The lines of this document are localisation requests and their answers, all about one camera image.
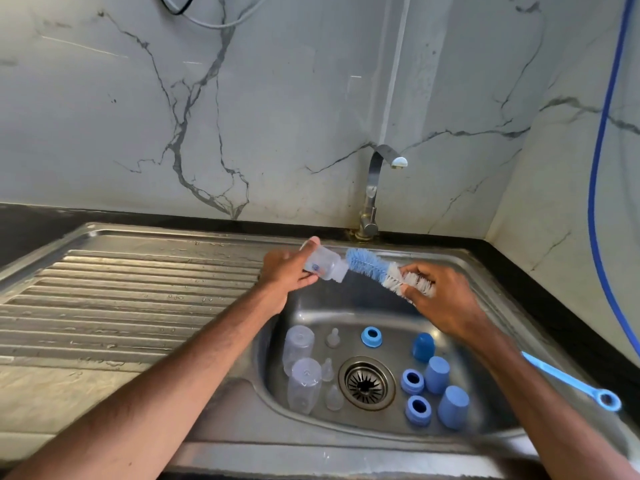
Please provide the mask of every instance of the forearm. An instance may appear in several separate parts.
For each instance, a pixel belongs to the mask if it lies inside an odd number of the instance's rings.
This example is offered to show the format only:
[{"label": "forearm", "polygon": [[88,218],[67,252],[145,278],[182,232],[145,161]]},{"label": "forearm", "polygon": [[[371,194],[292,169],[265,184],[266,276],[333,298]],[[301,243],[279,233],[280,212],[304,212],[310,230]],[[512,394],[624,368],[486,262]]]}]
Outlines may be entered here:
[{"label": "forearm", "polygon": [[640,475],[492,324],[471,347],[502,389],[554,480],[638,480]]},{"label": "forearm", "polygon": [[7,480],[155,479],[271,316],[256,287],[176,352],[75,421]]}]

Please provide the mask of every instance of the blue handle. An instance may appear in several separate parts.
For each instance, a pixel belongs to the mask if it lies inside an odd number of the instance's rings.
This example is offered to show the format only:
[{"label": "blue handle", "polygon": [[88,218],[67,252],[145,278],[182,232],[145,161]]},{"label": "blue handle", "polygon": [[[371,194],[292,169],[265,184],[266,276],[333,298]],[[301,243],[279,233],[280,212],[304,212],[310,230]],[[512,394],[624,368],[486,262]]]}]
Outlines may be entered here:
[{"label": "blue handle", "polygon": [[549,365],[546,362],[542,362],[539,358],[533,357],[533,355],[522,353],[523,357],[527,359],[531,364],[541,371],[548,373],[550,376],[560,379],[565,384],[582,391],[583,393],[591,396],[593,400],[606,411],[620,411],[622,408],[622,401],[612,391],[606,389],[596,389],[584,382],[570,376],[566,372],[556,369],[553,365]]}]

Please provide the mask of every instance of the wall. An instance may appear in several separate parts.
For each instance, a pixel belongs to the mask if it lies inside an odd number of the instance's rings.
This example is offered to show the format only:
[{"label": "wall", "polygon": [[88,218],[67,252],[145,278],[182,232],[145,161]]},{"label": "wall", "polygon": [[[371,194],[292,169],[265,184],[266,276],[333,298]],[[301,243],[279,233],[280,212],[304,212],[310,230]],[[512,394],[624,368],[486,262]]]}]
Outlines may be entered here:
[{"label": "wall", "polygon": [[[640,365],[600,288],[587,193],[623,0],[602,0],[564,51],[488,233],[488,240]],[[620,306],[640,333],[640,11],[635,10],[605,133],[596,231]]]},{"label": "wall", "polygon": [[[255,0],[196,0],[235,20]],[[484,237],[593,0],[268,0],[235,30],[157,0],[0,13],[0,201]]]}]

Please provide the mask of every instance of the blue cable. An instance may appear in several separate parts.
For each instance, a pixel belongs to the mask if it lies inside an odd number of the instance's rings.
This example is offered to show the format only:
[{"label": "blue cable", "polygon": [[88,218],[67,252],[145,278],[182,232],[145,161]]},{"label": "blue cable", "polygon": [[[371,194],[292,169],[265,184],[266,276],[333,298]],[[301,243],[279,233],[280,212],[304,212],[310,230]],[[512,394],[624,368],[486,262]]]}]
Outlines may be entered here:
[{"label": "blue cable", "polygon": [[618,301],[616,300],[611,285],[607,279],[607,274],[604,271],[602,265],[602,258],[600,256],[600,249],[598,247],[598,238],[596,236],[596,219],[595,219],[595,201],[596,201],[596,182],[598,179],[598,165],[600,163],[600,153],[602,151],[602,142],[604,140],[604,132],[607,128],[607,120],[609,119],[609,109],[611,107],[611,99],[613,98],[613,92],[616,87],[616,79],[618,78],[618,69],[620,69],[620,59],[622,58],[622,49],[625,44],[625,36],[629,26],[629,19],[631,18],[631,11],[635,0],[626,0],[625,9],[622,13],[622,22],[620,23],[620,33],[618,35],[618,44],[616,46],[616,53],[613,58],[613,65],[611,67],[611,76],[609,77],[609,85],[607,87],[607,94],[604,99],[604,106],[602,107],[602,116],[600,118],[600,126],[598,128],[598,137],[596,138],[596,146],[593,151],[593,163],[591,164],[591,175],[589,176],[589,203],[587,208],[587,218],[589,223],[589,242],[591,244],[591,254],[593,255],[593,263],[596,266],[596,272],[600,285],[604,291],[604,295],[607,297],[609,306],[611,307],[613,314],[616,316],[622,330],[631,342],[636,354],[640,356],[640,342],[634,334],[631,325],[625,318],[624,313],[620,309]]}]

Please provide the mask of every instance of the stainless steel sink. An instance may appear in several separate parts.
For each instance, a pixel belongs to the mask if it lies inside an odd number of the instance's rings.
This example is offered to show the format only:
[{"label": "stainless steel sink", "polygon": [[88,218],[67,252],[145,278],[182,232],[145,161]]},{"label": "stainless steel sink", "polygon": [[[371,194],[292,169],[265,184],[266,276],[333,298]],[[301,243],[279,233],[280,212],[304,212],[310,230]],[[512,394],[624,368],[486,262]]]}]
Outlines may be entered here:
[{"label": "stainless steel sink", "polygon": [[[215,319],[255,282],[265,252],[301,243],[89,224],[2,270],[0,461],[24,458]],[[325,244],[346,251],[345,243]],[[466,275],[489,318],[519,347],[593,383],[466,251],[370,249],[400,263],[424,259],[453,266]],[[383,398],[376,396],[375,404],[363,409],[352,397],[341,411],[331,412],[321,397],[308,416],[289,411],[281,354],[286,330],[297,323],[316,334],[313,357],[330,356],[338,375],[368,371]],[[368,325],[383,334],[377,349],[360,340]],[[333,327],[340,330],[341,343],[329,349],[324,338]],[[438,354],[450,362],[452,382],[470,393],[463,431],[444,428],[436,415],[427,428],[414,428],[404,418],[406,395],[398,380],[408,367],[424,368],[410,353],[421,331],[434,336]],[[550,382],[640,465],[635,425]],[[350,394],[346,384],[343,389]],[[439,398],[427,397],[437,407]],[[319,282],[290,295],[283,312],[237,359],[168,468],[252,478],[522,479],[542,474],[531,442],[475,357],[402,298],[351,273],[341,285]]]},{"label": "stainless steel sink", "polygon": [[[296,324],[313,330],[316,342],[312,357],[320,363],[327,357],[332,359],[337,372],[333,382],[340,384],[348,399],[340,411],[329,411],[323,401],[331,383],[325,383],[320,401],[311,412],[313,418],[398,435],[485,435],[519,427],[491,375],[465,346],[439,332],[395,293],[351,272],[341,284],[320,281],[292,293],[277,320],[264,362],[264,377],[269,393],[285,408],[288,377],[282,368],[282,348],[287,330]],[[370,325],[382,332],[380,347],[367,347],[360,338],[363,329]],[[340,346],[331,349],[324,339],[334,327],[340,333]],[[409,395],[399,387],[402,373],[409,368],[425,369],[425,364],[411,354],[413,341],[420,332],[428,332],[435,338],[437,355],[451,364],[452,384],[470,395],[467,425],[459,433],[444,427],[436,415],[427,428],[412,425],[404,415]],[[354,375],[355,365],[364,373]],[[429,393],[424,396],[436,411],[441,396]]]}]

